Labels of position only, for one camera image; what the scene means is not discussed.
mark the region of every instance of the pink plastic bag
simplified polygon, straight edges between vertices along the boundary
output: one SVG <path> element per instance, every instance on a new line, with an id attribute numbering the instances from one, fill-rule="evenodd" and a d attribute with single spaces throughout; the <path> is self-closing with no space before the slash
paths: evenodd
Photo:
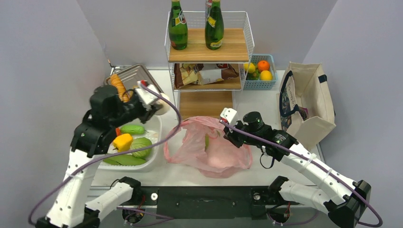
<path id="1" fill-rule="evenodd" d="M 164 145 L 164 155 L 169 163 L 193 166 L 204 176 L 212 178 L 227 178 L 241 169 L 249 169 L 252 165 L 249 146 L 237 148 L 224 139 L 224 125 L 218 119 L 195 116 L 183 121 L 181 128 L 186 129 L 183 145 L 172 157 L 168 142 Z M 204 151 L 206 135 L 209 137 L 209 146 Z"/>

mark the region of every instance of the white plastic tub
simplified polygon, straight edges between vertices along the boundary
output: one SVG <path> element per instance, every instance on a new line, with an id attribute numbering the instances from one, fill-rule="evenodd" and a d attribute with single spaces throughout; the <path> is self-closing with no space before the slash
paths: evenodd
<path id="1" fill-rule="evenodd" d="M 150 139 L 153 144 L 161 140 L 161 132 L 163 124 L 159 116 L 154 115 L 145 124 L 140 123 L 138 119 L 128 124 L 142 125 L 146 130 L 145 134 L 133 135 L 133 138 L 146 137 Z M 116 153 L 116 150 L 114 150 L 114 147 L 112 145 L 109 146 L 108 153 Z M 162 157 L 163 157 L 162 146 L 158 145 L 156 147 L 153 147 L 152 152 L 146 158 L 147 162 L 142 165 L 110 165 L 102 161 L 101 164 L 99 165 L 99 169 L 111 170 L 111 171 L 148 172 L 151 171 L 154 167 L 158 166 L 158 164 L 162 160 Z"/>

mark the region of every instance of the metal tray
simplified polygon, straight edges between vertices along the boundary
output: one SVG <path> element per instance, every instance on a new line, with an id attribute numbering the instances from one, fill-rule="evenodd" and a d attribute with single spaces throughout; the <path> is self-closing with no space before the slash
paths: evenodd
<path id="1" fill-rule="evenodd" d="M 148 83 L 153 84 L 155 87 L 157 87 L 160 93 L 163 93 L 162 89 L 154 80 L 150 72 L 141 64 L 130 66 L 129 68 L 119 71 L 114 70 L 111 74 L 117 74 L 126 89 L 132 89 L 134 86 L 137 85 L 137 81 L 147 80 Z M 110 85 L 110 80 L 111 77 L 105 79 L 105 85 Z"/>

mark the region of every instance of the robotic arm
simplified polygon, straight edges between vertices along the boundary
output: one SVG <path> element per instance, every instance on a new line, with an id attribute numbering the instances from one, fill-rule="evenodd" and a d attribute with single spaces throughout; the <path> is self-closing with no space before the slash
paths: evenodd
<path id="1" fill-rule="evenodd" d="M 115 129 L 134 119 L 147 122 L 154 114 L 168 111 L 168 104 L 145 91 L 140 84 L 160 95 L 154 85 L 139 81 L 139 88 L 126 103 L 122 102 L 117 89 L 111 85 L 98 87 L 90 98 L 91 109 L 75 129 L 64 180 L 71 179 L 62 187 L 45 217 L 38 219 L 36 228 L 96 228 L 100 221 L 123 202 L 141 197 L 141 183 L 123 177 L 108 192 L 93 201 L 86 198 L 101 161 L 75 172 L 84 164 L 105 155 L 116 138 Z"/>
<path id="2" fill-rule="evenodd" d="M 225 108 L 221 113 L 220 121 L 226 125 L 224 138 L 232 144 L 238 148 L 243 144 L 257 146 L 264 155 L 294 168 L 319 188 L 297 184 L 286 177 L 278 176 L 269 186 L 271 194 L 277 195 L 284 201 L 294 201 L 316 208 L 326 213 L 339 227 L 356 226 L 367 206 L 348 187 L 330 174 L 337 176 L 362 198 L 369 201 L 371 186 L 367 182 L 364 180 L 356 182 L 331 169 L 316 158 L 316 155 L 307 151 L 294 137 L 285 131 L 273 130 L 271 126 L 264 124 L 259 112 L 246 114 L 242 122 L 238 121 L 235 110 Z M 239 130 L 246 132 L 249 136 L 242 134 Z M 294 153 L 274 147 L 252 136 L 283 146 Z"/>

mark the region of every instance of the yellow bell pepper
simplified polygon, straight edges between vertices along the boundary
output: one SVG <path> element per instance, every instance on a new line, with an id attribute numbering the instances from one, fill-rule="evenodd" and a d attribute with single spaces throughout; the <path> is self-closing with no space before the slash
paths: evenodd
<path id="1" fill-rule="evenodd" d="M 122 134 L 113 140 L 112 145 L 117 148 L 118 152 L 128 151 L 133 142 L 133 137 L 130 134 Z"/>

